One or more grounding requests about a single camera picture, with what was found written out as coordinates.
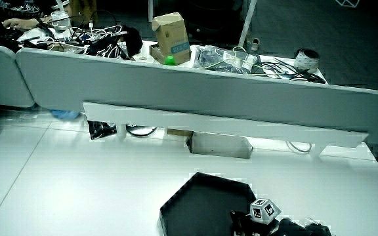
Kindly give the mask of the person's right hand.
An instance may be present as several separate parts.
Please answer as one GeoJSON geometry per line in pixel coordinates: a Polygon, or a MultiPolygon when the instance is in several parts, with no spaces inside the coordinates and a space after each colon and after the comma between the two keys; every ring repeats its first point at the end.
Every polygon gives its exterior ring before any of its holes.
{"type": "Polygon", "coordinates": [[[249,212],[231,210],[231,235],[270,235],[278,227],[276,216],[281,210],[270,200],[258,198],[249,206],[249,212]]]}

